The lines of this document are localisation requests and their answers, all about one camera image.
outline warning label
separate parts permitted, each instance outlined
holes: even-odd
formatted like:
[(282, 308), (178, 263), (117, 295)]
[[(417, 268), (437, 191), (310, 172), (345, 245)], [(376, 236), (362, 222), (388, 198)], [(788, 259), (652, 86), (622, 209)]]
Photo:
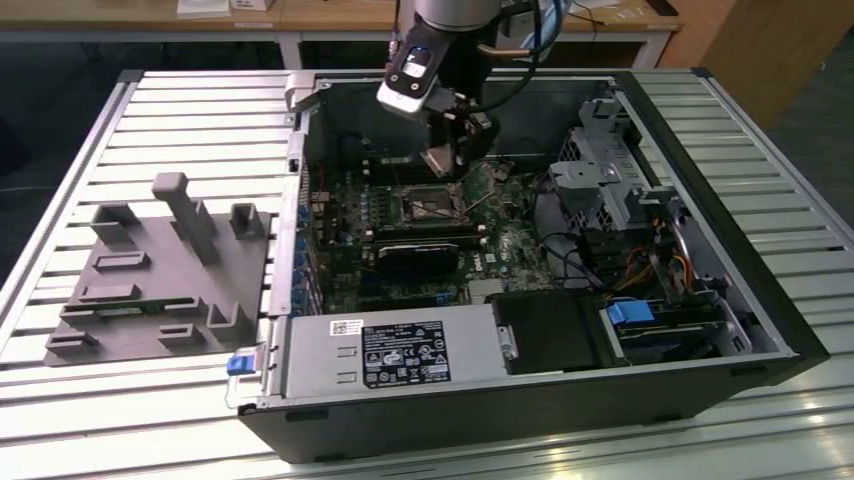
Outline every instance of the warning label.
[(362, 329), (365, 385), (401, 387), (452, 381), (442, 322)]

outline metal grating table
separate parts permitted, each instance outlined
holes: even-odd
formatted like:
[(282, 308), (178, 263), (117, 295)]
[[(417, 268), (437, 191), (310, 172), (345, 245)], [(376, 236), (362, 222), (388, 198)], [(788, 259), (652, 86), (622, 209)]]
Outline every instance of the metal grating table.
[[(213, 213), (234, 202), (278, 212), (293, 133), (288, 75), (150, 72), (117, 86), (0, 293), (0, 478), (854, 475), (854, 236), (716, 81), (688, 71), (637, 76), (835, 354), (785, 384), (681, 422), (292, 466), (226, 405), (230, 355), (43, 367), (47, 336), (95, 243), (87, 222), (99, 203), (129, 201), (139, 216), (169, 214), (150, 181), (182, 170)], [(269, 305), (266, 291), (262, 312)]]

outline red wire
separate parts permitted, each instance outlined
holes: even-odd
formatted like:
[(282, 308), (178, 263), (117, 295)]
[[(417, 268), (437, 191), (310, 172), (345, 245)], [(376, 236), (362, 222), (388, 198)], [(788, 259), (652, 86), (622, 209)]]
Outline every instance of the red wire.
[(636, 248), (632, 253), (629, 254), (629, 258), (626, 258), (626, 275), (629, 275), (632, 273), (632, 260), (636, 257), (636, 254), (638, 252), (644, 252), (644, 247), (638, 247)]

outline cardboard box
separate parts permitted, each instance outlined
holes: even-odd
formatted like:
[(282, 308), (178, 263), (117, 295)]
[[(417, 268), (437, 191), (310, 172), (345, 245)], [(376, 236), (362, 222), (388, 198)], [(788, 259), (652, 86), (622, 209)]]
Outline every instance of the cardboard box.
[(235, 10), (266, 11), (276, 0), (231, 0), (231, 8)]

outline black cable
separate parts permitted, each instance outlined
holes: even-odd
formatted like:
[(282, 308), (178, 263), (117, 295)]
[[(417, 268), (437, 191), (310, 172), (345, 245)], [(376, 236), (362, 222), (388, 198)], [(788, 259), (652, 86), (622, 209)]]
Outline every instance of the black cable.
[(593, 25), (593, 42), (590, 42), (590, 47), (588, 48), (588, 63), (592, 63), (593, 62), (593, 48), (594, 48), (594, 45), (597, 44), (597, 37), (600, 36), (600, 28), (597, 27), (597, 25), (604, 25), (605, 26), (605, 22), (601, 22), (601, 21), (598, 21), (598, 20), (596, 20), (593, 18), (593, 10), (590, 10), (590, 8), (586, 5), (582, 5), (576, 0), (573, 0), (573, 3), (576, 5), (578, 5), (580, 7), (582, 7), (585, 10), (588, 10), (588, 15), (590, 15), (590, 18), (585, 18), (581, 15), (576, 15), (574, 13), (570, 13), (570, 15), (573, 15), (576, 18), (581, 18), (582, 20), (588, 20), (590, 22), (590, 25)]
[[(517, 96), (517, 94), (525, 89), (525, 87), (529, 85), (529, 83), (532, 82), (532, 79), (534, 78), (534, 75), (537, 74), (537, 68), (540, 67), (540, 54), (541, 52), (545, 50), (545, 46), (552, 46), (552, 43), (542, 43), (544, 41), (544, 12), (541, 11), (540, 8), (540, 0), (529, 0), (529, 3), (532, 5), (532, 10), (534, 11), (534, 49), (532, 50), (533, 55), (532, 55), (532, 64), (529, 65), (529, 70), (525, 72), (525, 75), (522, 76), (522, 79), (517, 82), (517, 84), (514, 85), (514, 87), (510, 89), (510, 92), (508, 92), (508, 94), (500, 98), (498, 100), (496, 100), (493, 103), (488, 104), (488, 105), (478, 105), (477, 107), (469, 106), (465, 109), (465, 113), (484, 113), (484, 112), (489, 112), (490, 110), (497, 109), (498, 107), (501, 107), (502, 105), (505, 105), (510, 99), (513, 97)], [(554, 0), (554, 4), (556, 4), (556, 8), (557, 10), (557, 14), (560, 14), (561, 12), (561, 0)], [(556, 29), (556, 32), (560, 34), (561, 33), (561, 28)], [(552, 41), (554, 42), (554, 40), (557, 40), (558, 36), (553, 35), (553, 39)]]
[[(542, 42), (542, 44), (537, 43), (537, 37), (534, 38), (534, 48), (532, 49), (532, 52), (529, 53), (529, 56), (534, 57), (537, 55), (540, 55), (541, 53), (544, 53), (549, 47), (552, 47), (554, 45), (554, 43), (558, 41), (558, 37), (561, 36), (561, 33), (564, 32), (564, 9), (561, 8), (561, 0), (554, 0), (553, 2), (554, 8), (556, 8), (556, 21), (558, 22), (558, 24), (556, 25), (556, 30), (554, 32), (552, 32), (552, 35), (549, 36), (549, 39)], [(532, 0), (532, 7), (534, 8), (534, 14), (538, 15), (541, 12), (541, 8), (540, 8), (540, 0)], [(534, 18), (534, 28), (537, 28), (537, 17)]]
[(565, 275), (565, 277), (570, 276), (569, 275), (569, 270), (568, 270), (568, 266), (570, 266), (576, 270), (578, 270), (582, 273), (582, 275), (585, 275), (585, 279), (590, 283), (590, 287), (592, 288), (594, 288), (596, 290), (600, 290), (601, 292), (618, 294), (620, 292), (617, 292), (614, 289), (612, 289), (605, 284), (602, 279), (597, 276), (597, 274), (594, 272), (590, 271), (590, 269), (588, 267), (585, 267), (585, 265), (582, 265), (578, 262), (570, 260), (569, 256), (570, 256), (572, 253), (576, 252), (576, 250), (570, 250), (570, 252), (568, 252), (568, 253), (561, 253), (546, 244), (546, 240), (549, 238), (552, 238), (553, 236), (561, 235), (561, 236), (566, 237), (572, 241), (578, 241), (578, 239), (580, 239), (578, 235), (576, 235), (576, 234), (573, 234), (570, 232), (553, 232), (549, 235), (546, 235), (545, 237), (541, 237), (541, 235), (540, 235), (540, 231), (537, 230), (537, 221), (536, 221), (534, 215), (537, 213), (537, 203), (538, 203), (540, 195), (541, 195), (540, 194), (540, 190), (544, 188), (544, 183), (546, 183), (546, 179), (548, 178), (549, 178), (549, 175), (541, 174), (540, 179), (534, 180), (534, 199), (533, 199), (533, 202), (532, 202), (532, 235), (534, 236), (534, 240), (536, 240), (538, 245), (544, 246), (544, 249), (546, 250), (546, 252), (564, 262), (564, 269), (565, 269), (564, 275)]
[(401, 0), (396, 0), (396, 23), (392, 27), (392, 33), (396, 35), (396, 40), (398, 33), (401, 33)]

